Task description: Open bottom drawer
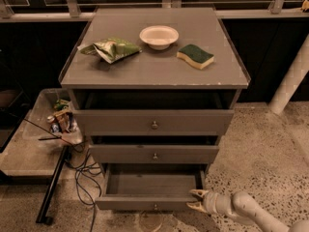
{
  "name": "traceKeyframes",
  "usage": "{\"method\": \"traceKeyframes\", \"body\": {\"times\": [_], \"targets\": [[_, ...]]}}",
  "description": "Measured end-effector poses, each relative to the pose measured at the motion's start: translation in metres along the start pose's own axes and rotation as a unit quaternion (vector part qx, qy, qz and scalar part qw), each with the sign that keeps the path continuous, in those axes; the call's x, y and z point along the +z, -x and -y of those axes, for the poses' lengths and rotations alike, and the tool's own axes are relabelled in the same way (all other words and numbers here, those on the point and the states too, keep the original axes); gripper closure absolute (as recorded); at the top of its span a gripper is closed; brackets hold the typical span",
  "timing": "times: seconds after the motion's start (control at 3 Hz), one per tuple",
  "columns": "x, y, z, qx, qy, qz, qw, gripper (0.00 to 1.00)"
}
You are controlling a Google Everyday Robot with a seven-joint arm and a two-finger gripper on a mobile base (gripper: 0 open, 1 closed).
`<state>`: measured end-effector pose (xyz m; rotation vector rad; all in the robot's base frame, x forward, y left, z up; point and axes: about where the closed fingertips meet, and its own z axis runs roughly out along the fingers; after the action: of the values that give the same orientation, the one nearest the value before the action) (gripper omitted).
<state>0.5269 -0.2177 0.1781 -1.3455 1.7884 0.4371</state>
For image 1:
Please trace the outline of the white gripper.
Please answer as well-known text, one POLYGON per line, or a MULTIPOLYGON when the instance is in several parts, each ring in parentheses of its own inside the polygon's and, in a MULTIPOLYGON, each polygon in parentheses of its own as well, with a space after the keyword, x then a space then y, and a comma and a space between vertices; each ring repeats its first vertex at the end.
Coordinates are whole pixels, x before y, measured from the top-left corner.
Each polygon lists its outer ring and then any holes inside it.
POLYGON ((200 202, 187 202, 188 208, 207 214, 220 214, 230 217, 233 214, 231 197, 204 189, 192 189, 190 194, 203 198, 200 202))

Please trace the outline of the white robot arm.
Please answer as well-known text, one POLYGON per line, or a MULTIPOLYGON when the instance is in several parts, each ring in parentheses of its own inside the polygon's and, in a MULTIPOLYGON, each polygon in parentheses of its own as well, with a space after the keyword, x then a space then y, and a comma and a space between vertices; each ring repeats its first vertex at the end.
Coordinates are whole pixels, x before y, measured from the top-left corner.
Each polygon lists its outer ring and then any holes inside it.
POLYGON ((309 220, 297 221, 289 227, 264 210, 244 191, 238 191, 232 196, 204 189, 192 189, 189 193, 197 197, 198 201, 188 202, 187 206, 201 213, 224 215, 244 225, 255 223, 263 232, 309 232, 309 220))

